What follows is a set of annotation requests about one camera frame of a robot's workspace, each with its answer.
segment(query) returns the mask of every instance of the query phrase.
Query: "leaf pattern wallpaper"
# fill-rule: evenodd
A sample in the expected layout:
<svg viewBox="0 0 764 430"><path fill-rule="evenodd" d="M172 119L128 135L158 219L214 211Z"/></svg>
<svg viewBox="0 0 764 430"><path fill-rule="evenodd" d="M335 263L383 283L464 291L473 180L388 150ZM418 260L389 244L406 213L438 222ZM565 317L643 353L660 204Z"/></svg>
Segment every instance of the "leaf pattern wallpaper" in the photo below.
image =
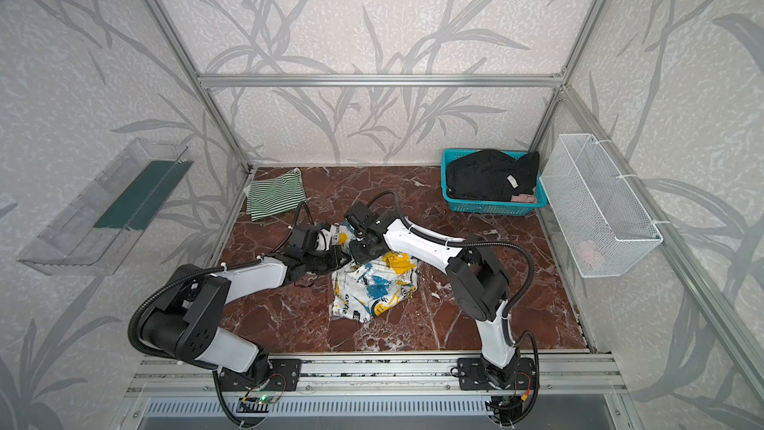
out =
<svg viewBox="0 0 764 430"><path fill-rule="evenodd" d="M592 0L162 0L203 73L554 73ZM254 163L436 163L528 143L548 89L216 90Z"/></svg>
<svg viewBox="0 0 764 430"><path fill-rule="evenodd" d="M0 0L0 426L107 428L140 355L132 311L202 264L245 178L139 0ZM16 256L135 137L194 161L113 276Z"/></svg>
<svg viewBox="0 0 764 430"><path fill-rule="evenodd" d="M760 344L763 65L761 0L613 0L572 81ZM580 131L564 108L555 126ZM568 258L585 325L616 354L647 428L764 428L764 410L661 253L620 278L586 281Z"/></svg>

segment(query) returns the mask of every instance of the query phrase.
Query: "striped towel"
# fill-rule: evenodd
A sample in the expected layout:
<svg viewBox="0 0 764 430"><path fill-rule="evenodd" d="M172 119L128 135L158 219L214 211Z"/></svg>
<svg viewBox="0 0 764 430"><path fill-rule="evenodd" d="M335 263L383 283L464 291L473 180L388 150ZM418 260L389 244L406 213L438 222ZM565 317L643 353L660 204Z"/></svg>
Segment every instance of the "striped towel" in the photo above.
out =
<svg viewBox="0 0 764 430"><path fill-rule="evenodd" d="M253 181L247 196L247 213L257 221L294 209L305 200L302 173L300 168L294 168L278 178Z"/></svg>

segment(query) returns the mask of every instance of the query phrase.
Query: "red marble surface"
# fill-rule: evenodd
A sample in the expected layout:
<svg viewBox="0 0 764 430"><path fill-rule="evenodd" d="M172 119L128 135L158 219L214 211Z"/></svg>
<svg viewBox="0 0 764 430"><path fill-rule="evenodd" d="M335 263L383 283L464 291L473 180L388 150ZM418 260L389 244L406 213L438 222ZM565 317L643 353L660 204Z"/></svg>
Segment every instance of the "red marble surface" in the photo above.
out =
<svg viewBox="0 0 764 430"><path fill-rule="evenodd" d="M272 178L285 168L260 168L255 179ZM536 279L511 313L518 337L525 329L540 348L585 348L584 339L560 282L536 214L524 217L473 215L448 209L437 166L373 166L302 168L302 181L316 222L344 221L356 200L364 203L378 192L395 189L404 212L417 225L451 236L477 234L524 246L536 262ZM388 197L376 204L392 207ZM245 263L279 244L293 219L292 212L252 222L246 205L234 225L222 260ZM494 248L511 278L510 295L525 279L527 264L520 254ZM479 350L474 321L453 300L445 274L423 265L419 288L367 324L329 315L331 278L306 276L294 285L261 291L225 307L222 326L271 352L341 352L358 350Z"/></svg>

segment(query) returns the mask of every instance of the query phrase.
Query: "black clothing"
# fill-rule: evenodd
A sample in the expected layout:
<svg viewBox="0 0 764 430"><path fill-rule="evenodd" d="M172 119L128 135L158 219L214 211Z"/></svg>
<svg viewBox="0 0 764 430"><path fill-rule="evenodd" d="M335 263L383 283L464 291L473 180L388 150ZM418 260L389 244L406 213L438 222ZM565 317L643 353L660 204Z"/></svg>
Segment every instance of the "black clothing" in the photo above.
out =
<svg viewBox="0 0 764 430"><path fill-rule="evenodd" d="M515 159L496 149L482 149L446 166L446 195L474 201L509 201L515 195L532 195L538 175L539 152Z"/></svg>

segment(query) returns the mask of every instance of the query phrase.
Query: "teal plastic basket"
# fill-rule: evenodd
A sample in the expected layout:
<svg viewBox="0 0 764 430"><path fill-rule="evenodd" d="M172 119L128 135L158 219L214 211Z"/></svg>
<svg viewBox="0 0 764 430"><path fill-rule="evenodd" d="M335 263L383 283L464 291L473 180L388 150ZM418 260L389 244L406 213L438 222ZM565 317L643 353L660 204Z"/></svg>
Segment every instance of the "teal plastic basket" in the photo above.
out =
<svg viewBox="0 0 764 430"><path fill-rule="evenodd" d="M443 197L448 201L448 207L451 211L460 211L463 213L481 213L483 215L511 215L525 216L534 208L546 206L546 193L541 181L536 178L536 200L538 203L512 203L506 201L470 201L467 199L454 199L445 194L445 168L448 164L457 158L462 158L478 150L448 148L443 151L440 160L440 182L443 188ZM513 158L520 158L525 155L524 151L502 151Z"/></svg>

